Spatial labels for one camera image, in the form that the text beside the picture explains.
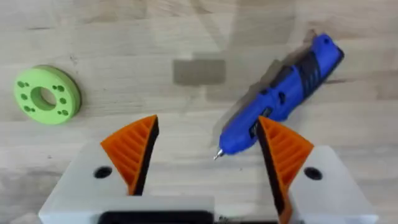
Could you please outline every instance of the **wooden surface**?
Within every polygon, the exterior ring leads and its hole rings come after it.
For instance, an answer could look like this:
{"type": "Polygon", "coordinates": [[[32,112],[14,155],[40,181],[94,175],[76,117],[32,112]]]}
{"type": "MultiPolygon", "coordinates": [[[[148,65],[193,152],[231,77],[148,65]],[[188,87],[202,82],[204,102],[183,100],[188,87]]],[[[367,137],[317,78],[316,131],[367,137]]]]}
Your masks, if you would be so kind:
{"type": "Polygon", "coordinates": [[[0,223],[39,223],[84,143],[155,113],[146,194],[214,195],[218,213],[275,217],[258,145],[211,158],[228,118],[313,32],[346,58],[285,124],[331,145],[379,223],[397,223],[397,10],[395,0],[2,0],[0,223]],[[81,111],[65,125],[35,123],[14,101],[17,74],[38,64],[81,88],[81,111]]]}

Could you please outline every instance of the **white 3d-printed part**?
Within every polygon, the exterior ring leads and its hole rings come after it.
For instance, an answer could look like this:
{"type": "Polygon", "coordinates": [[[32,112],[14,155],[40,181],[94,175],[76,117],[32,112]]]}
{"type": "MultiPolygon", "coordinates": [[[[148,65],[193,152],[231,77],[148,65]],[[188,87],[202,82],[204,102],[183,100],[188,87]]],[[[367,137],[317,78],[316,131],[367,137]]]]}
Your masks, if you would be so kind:
{"type": "Polygon", "coordinates": [[[289,187],[293,215],[290,223],[373,224],[378,216],[347,168],[329,146],[316,146],[289,187]],[[316,168],[322,179],[304,170],[316,168]]]}

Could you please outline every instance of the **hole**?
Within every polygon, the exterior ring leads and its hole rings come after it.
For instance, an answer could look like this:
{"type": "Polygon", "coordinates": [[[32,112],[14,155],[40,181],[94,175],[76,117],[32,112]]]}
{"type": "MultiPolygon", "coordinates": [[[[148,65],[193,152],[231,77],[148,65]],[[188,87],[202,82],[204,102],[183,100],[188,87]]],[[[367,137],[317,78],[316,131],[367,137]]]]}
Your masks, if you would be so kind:
{"type": "Polygon", "coordinates": [[[112,173],[112,168],[108,166],[101,166],[94,171],[94,177],[97,179],[103,179],[112,173]]]}
{"type": "Polygon", "coordinates": [[[65,88],[63,86],[58,86],[57,88],[58,88],[58,91],[61,91],[61,92],[63,92],[65,90],[65,88]]]}
{"type": "Polygon", "coordinates": [[[322,173],[314,167],[306,167],[304,169],[304,174],[312,180],[322,180],[323,177],[322,173]]]}
{"type": "Polygon", "coordinates": [[[61,98],[61,99],[60,99],[60,103],[65,104],[65,103],[67,103],[67,100],[64,99],[64,98],[61,98]]]}
{"type": "Polygon", "coordinates": [[[54,109],[57,103],[54,94],[43,87],[34,88],[30,93],[30,98],[36,107],[45,111],[54,109]]]}
{"type": "Polygon", "coordinates": [[[279,96],[279,102],[283,105],[285,103],[285,100],[286,100],[285,93],[279,92],[278,96],[279,96]]]}
{"type": "Polygon", "coordinates": [[[17,84],[18,84],[18,86],[21,87],[21,88],[23,88],[23,87],[25,86],[25,84],[24,84],[23,82],[21,82],[21,81],[18,81],[17,84]]]}

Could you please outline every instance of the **screw hole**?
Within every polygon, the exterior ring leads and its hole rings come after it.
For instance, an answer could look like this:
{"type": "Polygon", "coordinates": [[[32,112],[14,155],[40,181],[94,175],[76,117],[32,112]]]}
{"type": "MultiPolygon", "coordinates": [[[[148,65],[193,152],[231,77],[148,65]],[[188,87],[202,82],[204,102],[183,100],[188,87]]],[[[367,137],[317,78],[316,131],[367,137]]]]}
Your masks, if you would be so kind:
{"type": "Polygon", "coordinates": [[[30,108],[29,108],[28,106],[24,106],[24,110],[25,110],[26,112],[30,112],[30,108]]]}
{"type": "Polygon", "coordinates": [[[58,91],[63,92],[65,90],[65,88],[63,86],[58,86],[57,87],[58,91]]]}
{"type": "Polygon", "coordinates": [[[64,99],[64,98],[61,98],[61,99],[60,99],[60,103],[65,104],[65,103],[67,103],[67,100],[64,99]]]}
{"type": "Polygon", "coordinates": [[[309,179],[312,179],[312,180],[322,180],[322,178],[323,178],[322,173],[317,168],[314,168],[314,167],[306,167],[304,169],[304,174],[309,179]]]}
{"type": "Polygon", "coordinates": [[[23,88],[23,87],[25,86],[25,84],[24,84],[23,82],[21,82],[21,81],[18,81],[18,82],[17,82],[17,85],[18,85],[19,87],[21,87],[21,88],[23,88]]]}
{"type": "Polygon", "coordinates": [[[94,177],[97,179],[103,179],[108,177],[112,173],[112,168],[108,166],[101,166],[94,171],[94,177]]]}
{"type": "Polygon", "coordinates": [[[285,100],[286,100],[285,93],[279,92],[278,96],[279,96],[279,102],[283,105],[285,103],[285,100]]]}

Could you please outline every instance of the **wood grain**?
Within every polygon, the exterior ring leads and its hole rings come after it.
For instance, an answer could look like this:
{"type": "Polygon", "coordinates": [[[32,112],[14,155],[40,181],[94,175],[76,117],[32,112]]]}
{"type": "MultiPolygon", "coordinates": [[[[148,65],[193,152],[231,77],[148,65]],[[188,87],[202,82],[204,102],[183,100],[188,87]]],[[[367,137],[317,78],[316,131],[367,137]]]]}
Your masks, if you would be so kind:
{"type": "Polygon", "coordinates": [[[0,223],[39,223],[82,145],[155,113],[146,194],[214,195],[220,214],[275,217],[258,145],[211,158],[225,122],[314,32],[346,58],[285,124],[334,147],[379,223],[397,223],[397,9],[394,0],[1,1],[0,223]],[[37,64],[81,88],[69,123],[35,123],[15,104],[15,78],[37,64]]]}

